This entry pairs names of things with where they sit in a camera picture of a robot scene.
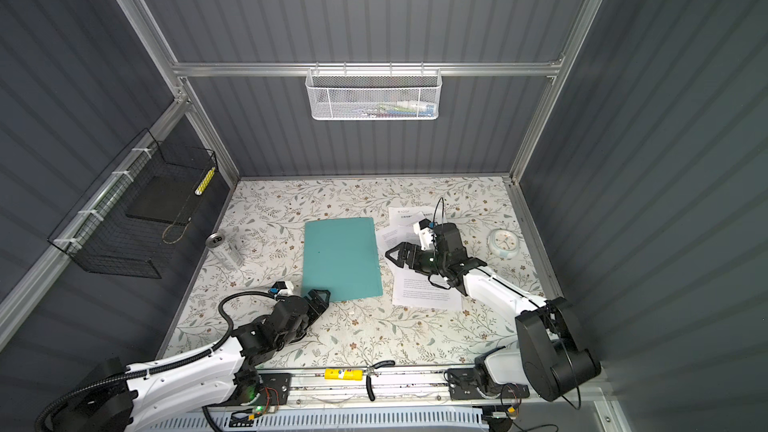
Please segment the English text paper sheet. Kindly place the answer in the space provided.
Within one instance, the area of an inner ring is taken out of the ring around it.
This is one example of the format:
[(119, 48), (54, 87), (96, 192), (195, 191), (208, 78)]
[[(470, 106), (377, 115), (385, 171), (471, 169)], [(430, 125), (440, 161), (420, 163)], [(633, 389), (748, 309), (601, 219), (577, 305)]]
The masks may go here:
[(388, 265), (394, 285), (392, 303), (397, 306), (460, 311), (462, 296), (456, 290), (433, 286), (426, 276), (415, 271)]

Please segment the teal file folder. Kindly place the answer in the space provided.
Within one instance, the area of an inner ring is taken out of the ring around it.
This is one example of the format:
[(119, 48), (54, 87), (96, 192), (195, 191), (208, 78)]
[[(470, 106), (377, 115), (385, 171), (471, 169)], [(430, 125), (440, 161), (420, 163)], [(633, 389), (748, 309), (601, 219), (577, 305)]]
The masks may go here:
[(310, 221), (304, 228), (302, 292), (327, 290), (333, 302), (383, 295), (374, 220)]

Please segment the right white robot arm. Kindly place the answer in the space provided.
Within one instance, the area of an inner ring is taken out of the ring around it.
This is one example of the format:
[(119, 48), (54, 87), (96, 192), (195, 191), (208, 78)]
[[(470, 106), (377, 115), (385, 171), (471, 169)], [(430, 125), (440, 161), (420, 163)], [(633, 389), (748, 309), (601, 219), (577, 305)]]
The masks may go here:
[(425, 219), (415, 231), (418, 244), (401, 242), (385, 252), (390, 263), (429, 280), (437, 277), (435, 287), (477, 300), (515, 326), (514, 346), (476, 358), (478, 390), (497, 395), (513, 385), (525, 385), (552, 402), (601, 374), (600, 361), (565, 298), (546, 300), (502, 278), (485, 261), (468, 254), (453, 223)]

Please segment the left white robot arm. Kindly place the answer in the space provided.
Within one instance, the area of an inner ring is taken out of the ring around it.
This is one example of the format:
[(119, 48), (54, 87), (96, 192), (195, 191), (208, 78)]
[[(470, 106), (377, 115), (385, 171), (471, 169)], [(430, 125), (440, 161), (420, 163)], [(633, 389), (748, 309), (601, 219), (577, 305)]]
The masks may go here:
[[(273, 301), (268, 314), (237, 326), (228, 303), (260, 297)], [(311, 289), (296, 295), (289, 281), (263, 290), (245, 290), (223, 298), (217, 306), (226, 324), (214, 343), (174, 357), (125, 365), (110, 359), (97, 366), (72, 391), (47, 405), (35, 420), (37, 431), (139, 431), (187, 413), (202, 410), (211, 429), (210, 410), (238, 404), (254, 415), (279, 408), (284, 387), (268, 385), (259, 366), (285, 346), (306, 336), (329, 308), (331, 293)]]

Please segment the Chinese title paper sheet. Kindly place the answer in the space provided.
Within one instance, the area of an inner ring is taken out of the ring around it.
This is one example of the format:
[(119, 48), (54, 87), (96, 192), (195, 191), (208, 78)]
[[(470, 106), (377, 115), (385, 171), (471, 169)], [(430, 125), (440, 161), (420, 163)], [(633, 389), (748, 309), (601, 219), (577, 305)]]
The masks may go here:
[(425, 219), (432, 221), (433, 213), (433, 206), (390, 207), (389, 224), (407, 227)]

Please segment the yellow label tag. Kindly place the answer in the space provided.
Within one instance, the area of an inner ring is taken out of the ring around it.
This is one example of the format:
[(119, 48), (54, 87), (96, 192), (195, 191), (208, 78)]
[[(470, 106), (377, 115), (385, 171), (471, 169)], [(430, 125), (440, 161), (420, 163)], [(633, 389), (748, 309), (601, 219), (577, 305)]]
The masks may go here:
[(362, 381), (364, 374), (363, 369), (327, 368), (324, 371), (324, 378), (326, 380)]

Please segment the white and teal clock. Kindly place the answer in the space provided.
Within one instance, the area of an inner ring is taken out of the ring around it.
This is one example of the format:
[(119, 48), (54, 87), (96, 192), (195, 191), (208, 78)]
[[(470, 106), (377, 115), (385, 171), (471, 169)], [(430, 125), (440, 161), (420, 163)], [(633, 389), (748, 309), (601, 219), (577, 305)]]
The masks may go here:
[(487, 236), (486, 242), (489, 251), (501, 259), (512, 259), (520, 252), (521, 239), (512, 230), (494, 229)]

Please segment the yellow marker pen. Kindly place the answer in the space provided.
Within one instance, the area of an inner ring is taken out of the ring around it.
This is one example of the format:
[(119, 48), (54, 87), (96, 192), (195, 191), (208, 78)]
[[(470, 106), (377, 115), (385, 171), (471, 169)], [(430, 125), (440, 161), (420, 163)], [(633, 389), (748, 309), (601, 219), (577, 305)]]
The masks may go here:
[(214, 178), (215, 174), (216, 174), (216, 167), (213, 166), (206, 172), (206, 174), (202, 177), (197, 187), (195, 188), (194, 194), (196, 196), (203, 195), (203, 193), (206, 191), (209, 184), (211, 183), (212, 179)]

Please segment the black notebook in basket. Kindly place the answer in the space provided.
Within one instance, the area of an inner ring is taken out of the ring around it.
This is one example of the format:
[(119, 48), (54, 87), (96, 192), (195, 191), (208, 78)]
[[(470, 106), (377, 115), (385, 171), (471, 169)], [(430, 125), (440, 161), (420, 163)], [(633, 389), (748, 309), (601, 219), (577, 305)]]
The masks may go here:
[(199, 206), (192, 181), (155, 176), (128, 206), (126, 216), (132, 219), (166, 225), (186, 225)]

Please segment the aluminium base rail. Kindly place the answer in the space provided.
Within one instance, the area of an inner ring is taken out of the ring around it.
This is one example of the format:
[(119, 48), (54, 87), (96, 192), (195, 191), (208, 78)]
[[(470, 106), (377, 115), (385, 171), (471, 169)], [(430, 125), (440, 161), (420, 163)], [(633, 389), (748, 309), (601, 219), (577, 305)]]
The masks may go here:
[(290, 390), (281, 396), (284, 403), (279, 409), (454, 405), (446, 369), (445, 365), (383, 368), (372, 378), (375, 401), (369, 400), (363, 380), (327, 380), (323, 368), (288, 369)]

